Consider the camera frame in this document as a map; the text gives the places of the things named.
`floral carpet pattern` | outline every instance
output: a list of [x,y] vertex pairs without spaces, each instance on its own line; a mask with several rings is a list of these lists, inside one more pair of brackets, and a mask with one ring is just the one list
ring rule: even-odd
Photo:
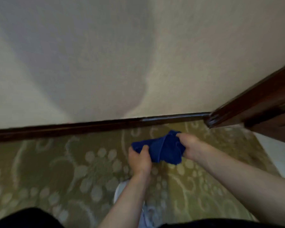
[[[169,130],[195,134],[250,165],[279,175],[253,133],[240,127],[209,130],[202,121],[182,122],[0,143],[0,218],[37,206],[65,227],[96,227],[112,206],[117,185],[132,172],[127,150],[133,141]],[[252,215],[198,164],[154,164],[146,205],[156,226],[202,218]]]

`person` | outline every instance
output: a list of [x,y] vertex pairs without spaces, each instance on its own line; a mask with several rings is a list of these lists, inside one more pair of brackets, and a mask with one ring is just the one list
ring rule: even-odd
[[[242,163],[191,134],[177,134],[186,147],[183,156],[197,162],[224,185],[260,222],[239,219],[204,219],[161,227],[281,227],[285,226],[285,179]],[[114,205],[98,228],[151,228],[144,210],[152,162],[148,146],[141,153],[129,148],[133,176],[116,189]],[[9,215],[1,227],[63,227],[51,215],[37,208]]]

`person's right forearm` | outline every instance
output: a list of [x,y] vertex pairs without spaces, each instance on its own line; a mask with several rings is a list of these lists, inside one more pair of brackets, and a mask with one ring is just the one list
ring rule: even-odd
[[285,226],[285,179],[242,163],[204,142],[194,161],[223,184],[262,222]]

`folded blue cloth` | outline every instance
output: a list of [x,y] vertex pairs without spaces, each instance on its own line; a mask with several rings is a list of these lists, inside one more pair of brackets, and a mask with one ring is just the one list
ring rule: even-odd
[[149,146],[149,154],[152,162],[165,161],[177,165],[181,163],[181,157],[185,151],[185,147],[181,144],[176,134],[179,131],[170,130],[164,137],[149,139],[140,142],[133,142],[132,148],[140,153],[144,145]]

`wooden trim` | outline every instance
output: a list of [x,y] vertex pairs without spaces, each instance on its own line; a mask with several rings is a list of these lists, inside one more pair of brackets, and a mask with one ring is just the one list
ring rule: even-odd
[[245,122],[285,103],[285,67],[216,109],[205,121],[210,128]]
[[0,130],[0,142],[40,137],[55,137],[70,134],[91,133],[107,130],[119,130],[133,127],[153,126],[166,123],[185,122],[206,119],[209,112],[164,115],[155,117],[82,122],[73,124],[29,126]]
[[285,142],[285,113],[247,128]]

